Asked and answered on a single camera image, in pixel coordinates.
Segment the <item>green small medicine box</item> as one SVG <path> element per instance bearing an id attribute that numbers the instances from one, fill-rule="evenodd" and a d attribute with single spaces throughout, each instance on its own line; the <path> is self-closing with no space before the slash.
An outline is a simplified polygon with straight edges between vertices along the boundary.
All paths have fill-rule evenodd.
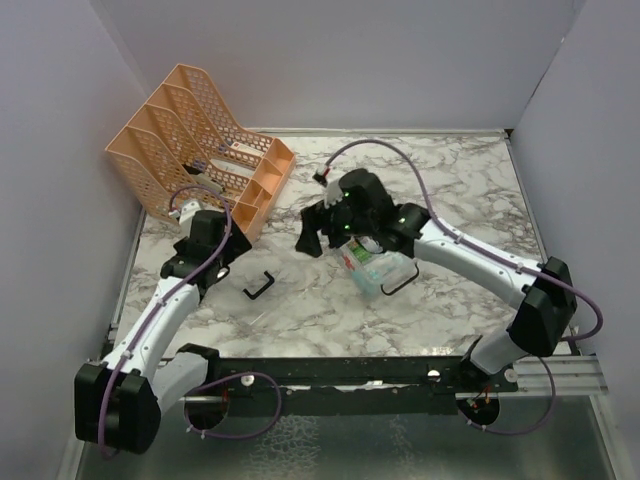
<path id="1" fill-rule="evenodd" d="M 373 258 L 373 254 L 369 252 L 357 239 L 351 239 L 347 244 L 347 249 L 355 261 L 361 265 L 366 265 Z"/>

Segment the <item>clear box lid black handle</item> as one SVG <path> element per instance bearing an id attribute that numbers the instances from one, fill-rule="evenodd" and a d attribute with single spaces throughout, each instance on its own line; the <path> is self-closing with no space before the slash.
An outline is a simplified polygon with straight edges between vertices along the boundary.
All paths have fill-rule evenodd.
<path id="1" fill-rule="evenodd" d="M 275 269 L 244 272 L 233 268 L 219 288 L 218 308 L 229 319 L 253 326 L 273 310 L 272 297 L 277 285 Z"/>

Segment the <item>clear first aid box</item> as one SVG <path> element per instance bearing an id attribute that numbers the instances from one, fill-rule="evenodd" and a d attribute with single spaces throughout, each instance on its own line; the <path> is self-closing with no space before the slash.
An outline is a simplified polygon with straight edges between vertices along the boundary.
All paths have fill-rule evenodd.
<path id="1" fill-rule="evenodd" d="M 347 249 L 351 239 L 357 239 L 369 252 L 372 260 L 366 265 L 355 261 Z M 341 247 L 332 249 L 339 264 L 367 299 L 381 295 L 393 296 L 416 280 L 420 274 L 417 262 L 398 252 L 384 250 L 370 237 L 352 237 Z"/>

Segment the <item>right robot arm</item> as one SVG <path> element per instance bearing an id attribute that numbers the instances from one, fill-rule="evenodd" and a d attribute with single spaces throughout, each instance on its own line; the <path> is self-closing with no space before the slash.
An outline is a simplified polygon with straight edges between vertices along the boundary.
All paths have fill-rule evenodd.
<path id="1" fill-rule="evenodd" d="M 301 222 L 300 253 L 321 256 L 322 236 L 332 249 L 367 237 L 384 252 L 461 275 L 513 308 L 513 320 L 476 340 L 463 358 L 459 378 L 472 391 L 486 388 L 516 360 L 552 355 L 577 308 L 563 261 L 551 257 L 540 264 L 467 237 L 423 206 L 395 203 L 380 179 L 365 169 L 330 183 L 324 199 L 302 209 Z"/>

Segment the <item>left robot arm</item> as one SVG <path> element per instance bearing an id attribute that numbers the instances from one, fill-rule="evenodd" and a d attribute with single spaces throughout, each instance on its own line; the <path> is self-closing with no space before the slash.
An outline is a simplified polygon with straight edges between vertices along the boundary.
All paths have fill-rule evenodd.
<path id="1" fill-rule="evenodd" d="M 166 411 L 193 388 L 206 395 L 220 385 L 221 371 L 196 353 L 182 353 L 165 373 L 160 360 L 178 327 L 207 290 L 252 245 L 236 222 L 197 205 L 183 209 L 185 233 L 161 268 L 152 299 L 129 333 L 103 359 L 83 364 L 74 378 L 77 439 L 102 448 L 146 452 Z"/>

